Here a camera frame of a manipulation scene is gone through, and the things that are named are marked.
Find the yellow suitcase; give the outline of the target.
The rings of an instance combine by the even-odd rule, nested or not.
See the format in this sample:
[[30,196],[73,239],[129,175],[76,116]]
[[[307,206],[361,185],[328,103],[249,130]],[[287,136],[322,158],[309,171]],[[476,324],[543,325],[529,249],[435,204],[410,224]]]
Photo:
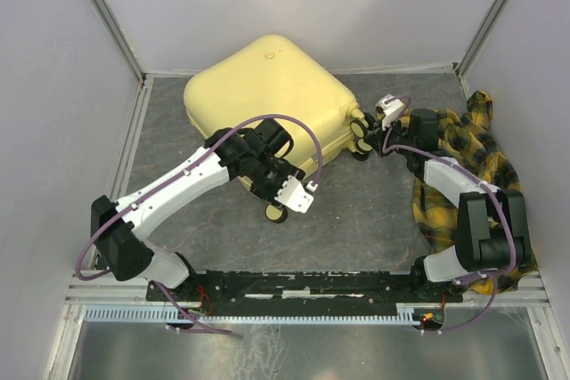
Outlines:
[[[221,129],[236,133],[274,119],[292,138],[277,155],[305,172],[303,184],[318,184],[341,150],[355,151],[354,138],[368,124],[352,92],[283,36],[263,36],[192,77],[183,101],[205,140]],[[273,210],[275,222],[292,211]]]

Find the yellow plaid shirt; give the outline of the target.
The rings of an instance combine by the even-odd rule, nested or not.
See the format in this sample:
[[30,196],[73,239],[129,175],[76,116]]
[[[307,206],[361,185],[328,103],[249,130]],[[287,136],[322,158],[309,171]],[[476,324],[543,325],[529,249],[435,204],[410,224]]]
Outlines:
[[[487,93],[477,91],[468,99],[467,112],[463,116],[450,109],[436,109],[433,113],[438,121],[434,154],[457,160],[473,175],[503,191],[497,199],[508,205],[504,216],[516,250],[525,252],[517,255],[517,266],[499,276],[496,285],[490,279],[478,279],[468,288],[482,295],[489,295],[494,290],[500,293],[513,291],[519,280],[537,269],[537,262],[530,246],[525,201],[517,172],[489,133],[493,118],[492,99]],[[441,192],[416,180],[412,211],[419,231],[435,254],[455,244],[458,209]]]

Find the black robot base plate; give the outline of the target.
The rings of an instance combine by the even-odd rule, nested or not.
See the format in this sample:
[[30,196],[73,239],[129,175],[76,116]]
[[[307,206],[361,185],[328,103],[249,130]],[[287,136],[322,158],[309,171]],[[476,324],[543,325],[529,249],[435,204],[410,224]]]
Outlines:
[[211,314],[219,304],[252,299],[309,298],[380,303],[460,303],[460,292],[443,283],[427,281],[417,270],[358,272],[246,272],[196,273],[170,291],[178,303],[204,303]]

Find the right aluminium frame post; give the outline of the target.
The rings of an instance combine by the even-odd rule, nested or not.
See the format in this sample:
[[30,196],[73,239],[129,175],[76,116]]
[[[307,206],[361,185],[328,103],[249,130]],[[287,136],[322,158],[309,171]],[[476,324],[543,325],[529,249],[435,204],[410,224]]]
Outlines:
[[485,44],[486,39],[490,36],[494,25],[500,18],[502,11],[509,3],[509,0],[493,0],[487,12],[485,13],[481,23],[479,24],[475,35],[468,44],[461,60],[455,66],[455,74],[457,77],[467,75],[469,69],[473,65],[477,55]]

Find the left aluminium frame post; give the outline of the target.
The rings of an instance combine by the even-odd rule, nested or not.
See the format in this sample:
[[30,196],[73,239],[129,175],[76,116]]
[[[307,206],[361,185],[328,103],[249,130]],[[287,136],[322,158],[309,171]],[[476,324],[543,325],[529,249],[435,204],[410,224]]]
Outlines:
[[106,0],[90,0],[90,2],[133,75],[137,80],[143,81],[146,77],[146,73],[136,59],[134,51],[127,42],[126,36],[108,2]]

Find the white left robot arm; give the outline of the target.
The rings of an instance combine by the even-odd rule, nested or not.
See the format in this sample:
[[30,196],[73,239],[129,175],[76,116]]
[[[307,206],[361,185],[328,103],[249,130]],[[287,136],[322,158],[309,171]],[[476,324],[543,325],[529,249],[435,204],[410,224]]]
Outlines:
[[97,198],[91,205],[91,232],[114,278],[146,278],[160,282],[176,299],[192,297],[197,279],[191,266],[146,240],[182,207],[237,177],[249,180],[250,191],[271,206],[306,213],[314,198],[301,182],[305,174],[277,155],[291,143],[290,134],[272,118],[236,133],[221,129],[144,189],[116,202]]

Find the aluminium frame post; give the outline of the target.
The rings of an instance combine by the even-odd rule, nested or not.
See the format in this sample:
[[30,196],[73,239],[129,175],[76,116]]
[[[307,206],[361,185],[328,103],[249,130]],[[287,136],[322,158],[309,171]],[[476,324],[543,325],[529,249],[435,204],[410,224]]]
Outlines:
[[468,44],[461,60],[455,66],[455,74],[457,77],[467,75],[469,69],[473,65],[477,55],[485,44],[486,39],[490,36],[494,25],[500,18],[502,11],[509,3],[509,0],[493,0],[487,12],[485,13],[481,23],[479,24],[475,35]]
[[106,0],[90,0],[90,2],[133,75],[137,80],[143,81],[146,77],[146,73],[136,59],[134,51],[127,42],[126,36],[108,2]]

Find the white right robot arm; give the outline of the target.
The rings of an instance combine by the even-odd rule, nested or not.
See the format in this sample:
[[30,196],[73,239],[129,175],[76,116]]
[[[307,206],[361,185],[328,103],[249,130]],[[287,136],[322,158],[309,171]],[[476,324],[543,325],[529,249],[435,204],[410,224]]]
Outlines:
[[441,284],[480,294],[513,291],[535,271],[517,172],[489,129],[491,103],[450,109],[402,104],[380,109],[365,142],[405,157],[415,177],[412,212],[433,251],[414,265],[412,296],[428,301]]

